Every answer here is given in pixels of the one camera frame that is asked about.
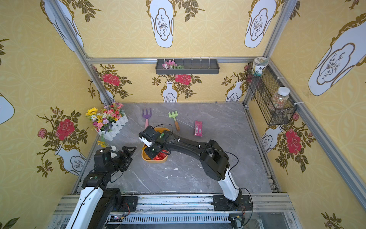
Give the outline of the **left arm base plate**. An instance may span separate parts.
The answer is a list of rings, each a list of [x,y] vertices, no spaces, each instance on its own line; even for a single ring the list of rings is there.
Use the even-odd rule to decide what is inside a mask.
[[[123,205],[121,207],[122,212],[135,212],[137,203],[138,203],[138,197],[137,196],[122,196]]]

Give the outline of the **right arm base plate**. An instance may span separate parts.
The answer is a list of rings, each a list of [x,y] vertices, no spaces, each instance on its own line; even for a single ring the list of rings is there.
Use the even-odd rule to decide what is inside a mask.
[[[213,202],[211,204],[215,211],[251,211],[253,209],[253,202],[250,196],[242,195],[241,193],[239,193],[236,200],[229,200],[223,195],[213,196]]]

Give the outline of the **red tea bag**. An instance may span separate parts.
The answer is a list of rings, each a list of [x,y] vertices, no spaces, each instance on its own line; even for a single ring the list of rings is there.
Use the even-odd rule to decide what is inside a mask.
[[[153,158],[154,161],[161,161],[164,160],[168,156],[168,151],[162,150]]]

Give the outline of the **long pink tea bag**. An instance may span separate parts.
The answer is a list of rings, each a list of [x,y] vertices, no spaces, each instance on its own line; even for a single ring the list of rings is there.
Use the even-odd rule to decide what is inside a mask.
[[[202,136],[203,123],[201,121],[195,121],[194,135]]]

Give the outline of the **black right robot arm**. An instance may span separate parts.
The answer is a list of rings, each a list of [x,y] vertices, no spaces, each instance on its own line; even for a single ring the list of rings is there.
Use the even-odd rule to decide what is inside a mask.
[[[216,141],[197,142],[169,130],[160,133],[152,126],[140,132],[139,139],[145,144],[149,159],[174,151],[199,160],[205,174],[219,183],[224,197],[231,201],[238,199],[240,191],[231,176],[229,156]]]

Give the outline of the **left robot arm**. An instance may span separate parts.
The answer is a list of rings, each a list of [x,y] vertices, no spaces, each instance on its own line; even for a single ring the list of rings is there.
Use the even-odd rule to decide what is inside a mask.
[[[121,217],[112,218],[113,221],[121,222],[136,210],[137,196],[123,197],[119,188],[107,188],[115,173],[125,172],[129,168],[136,149],[106,147],[96,151],[93,170],[83,181],[78,203],[66,228],[102,229],[111,212],[127,211]]]

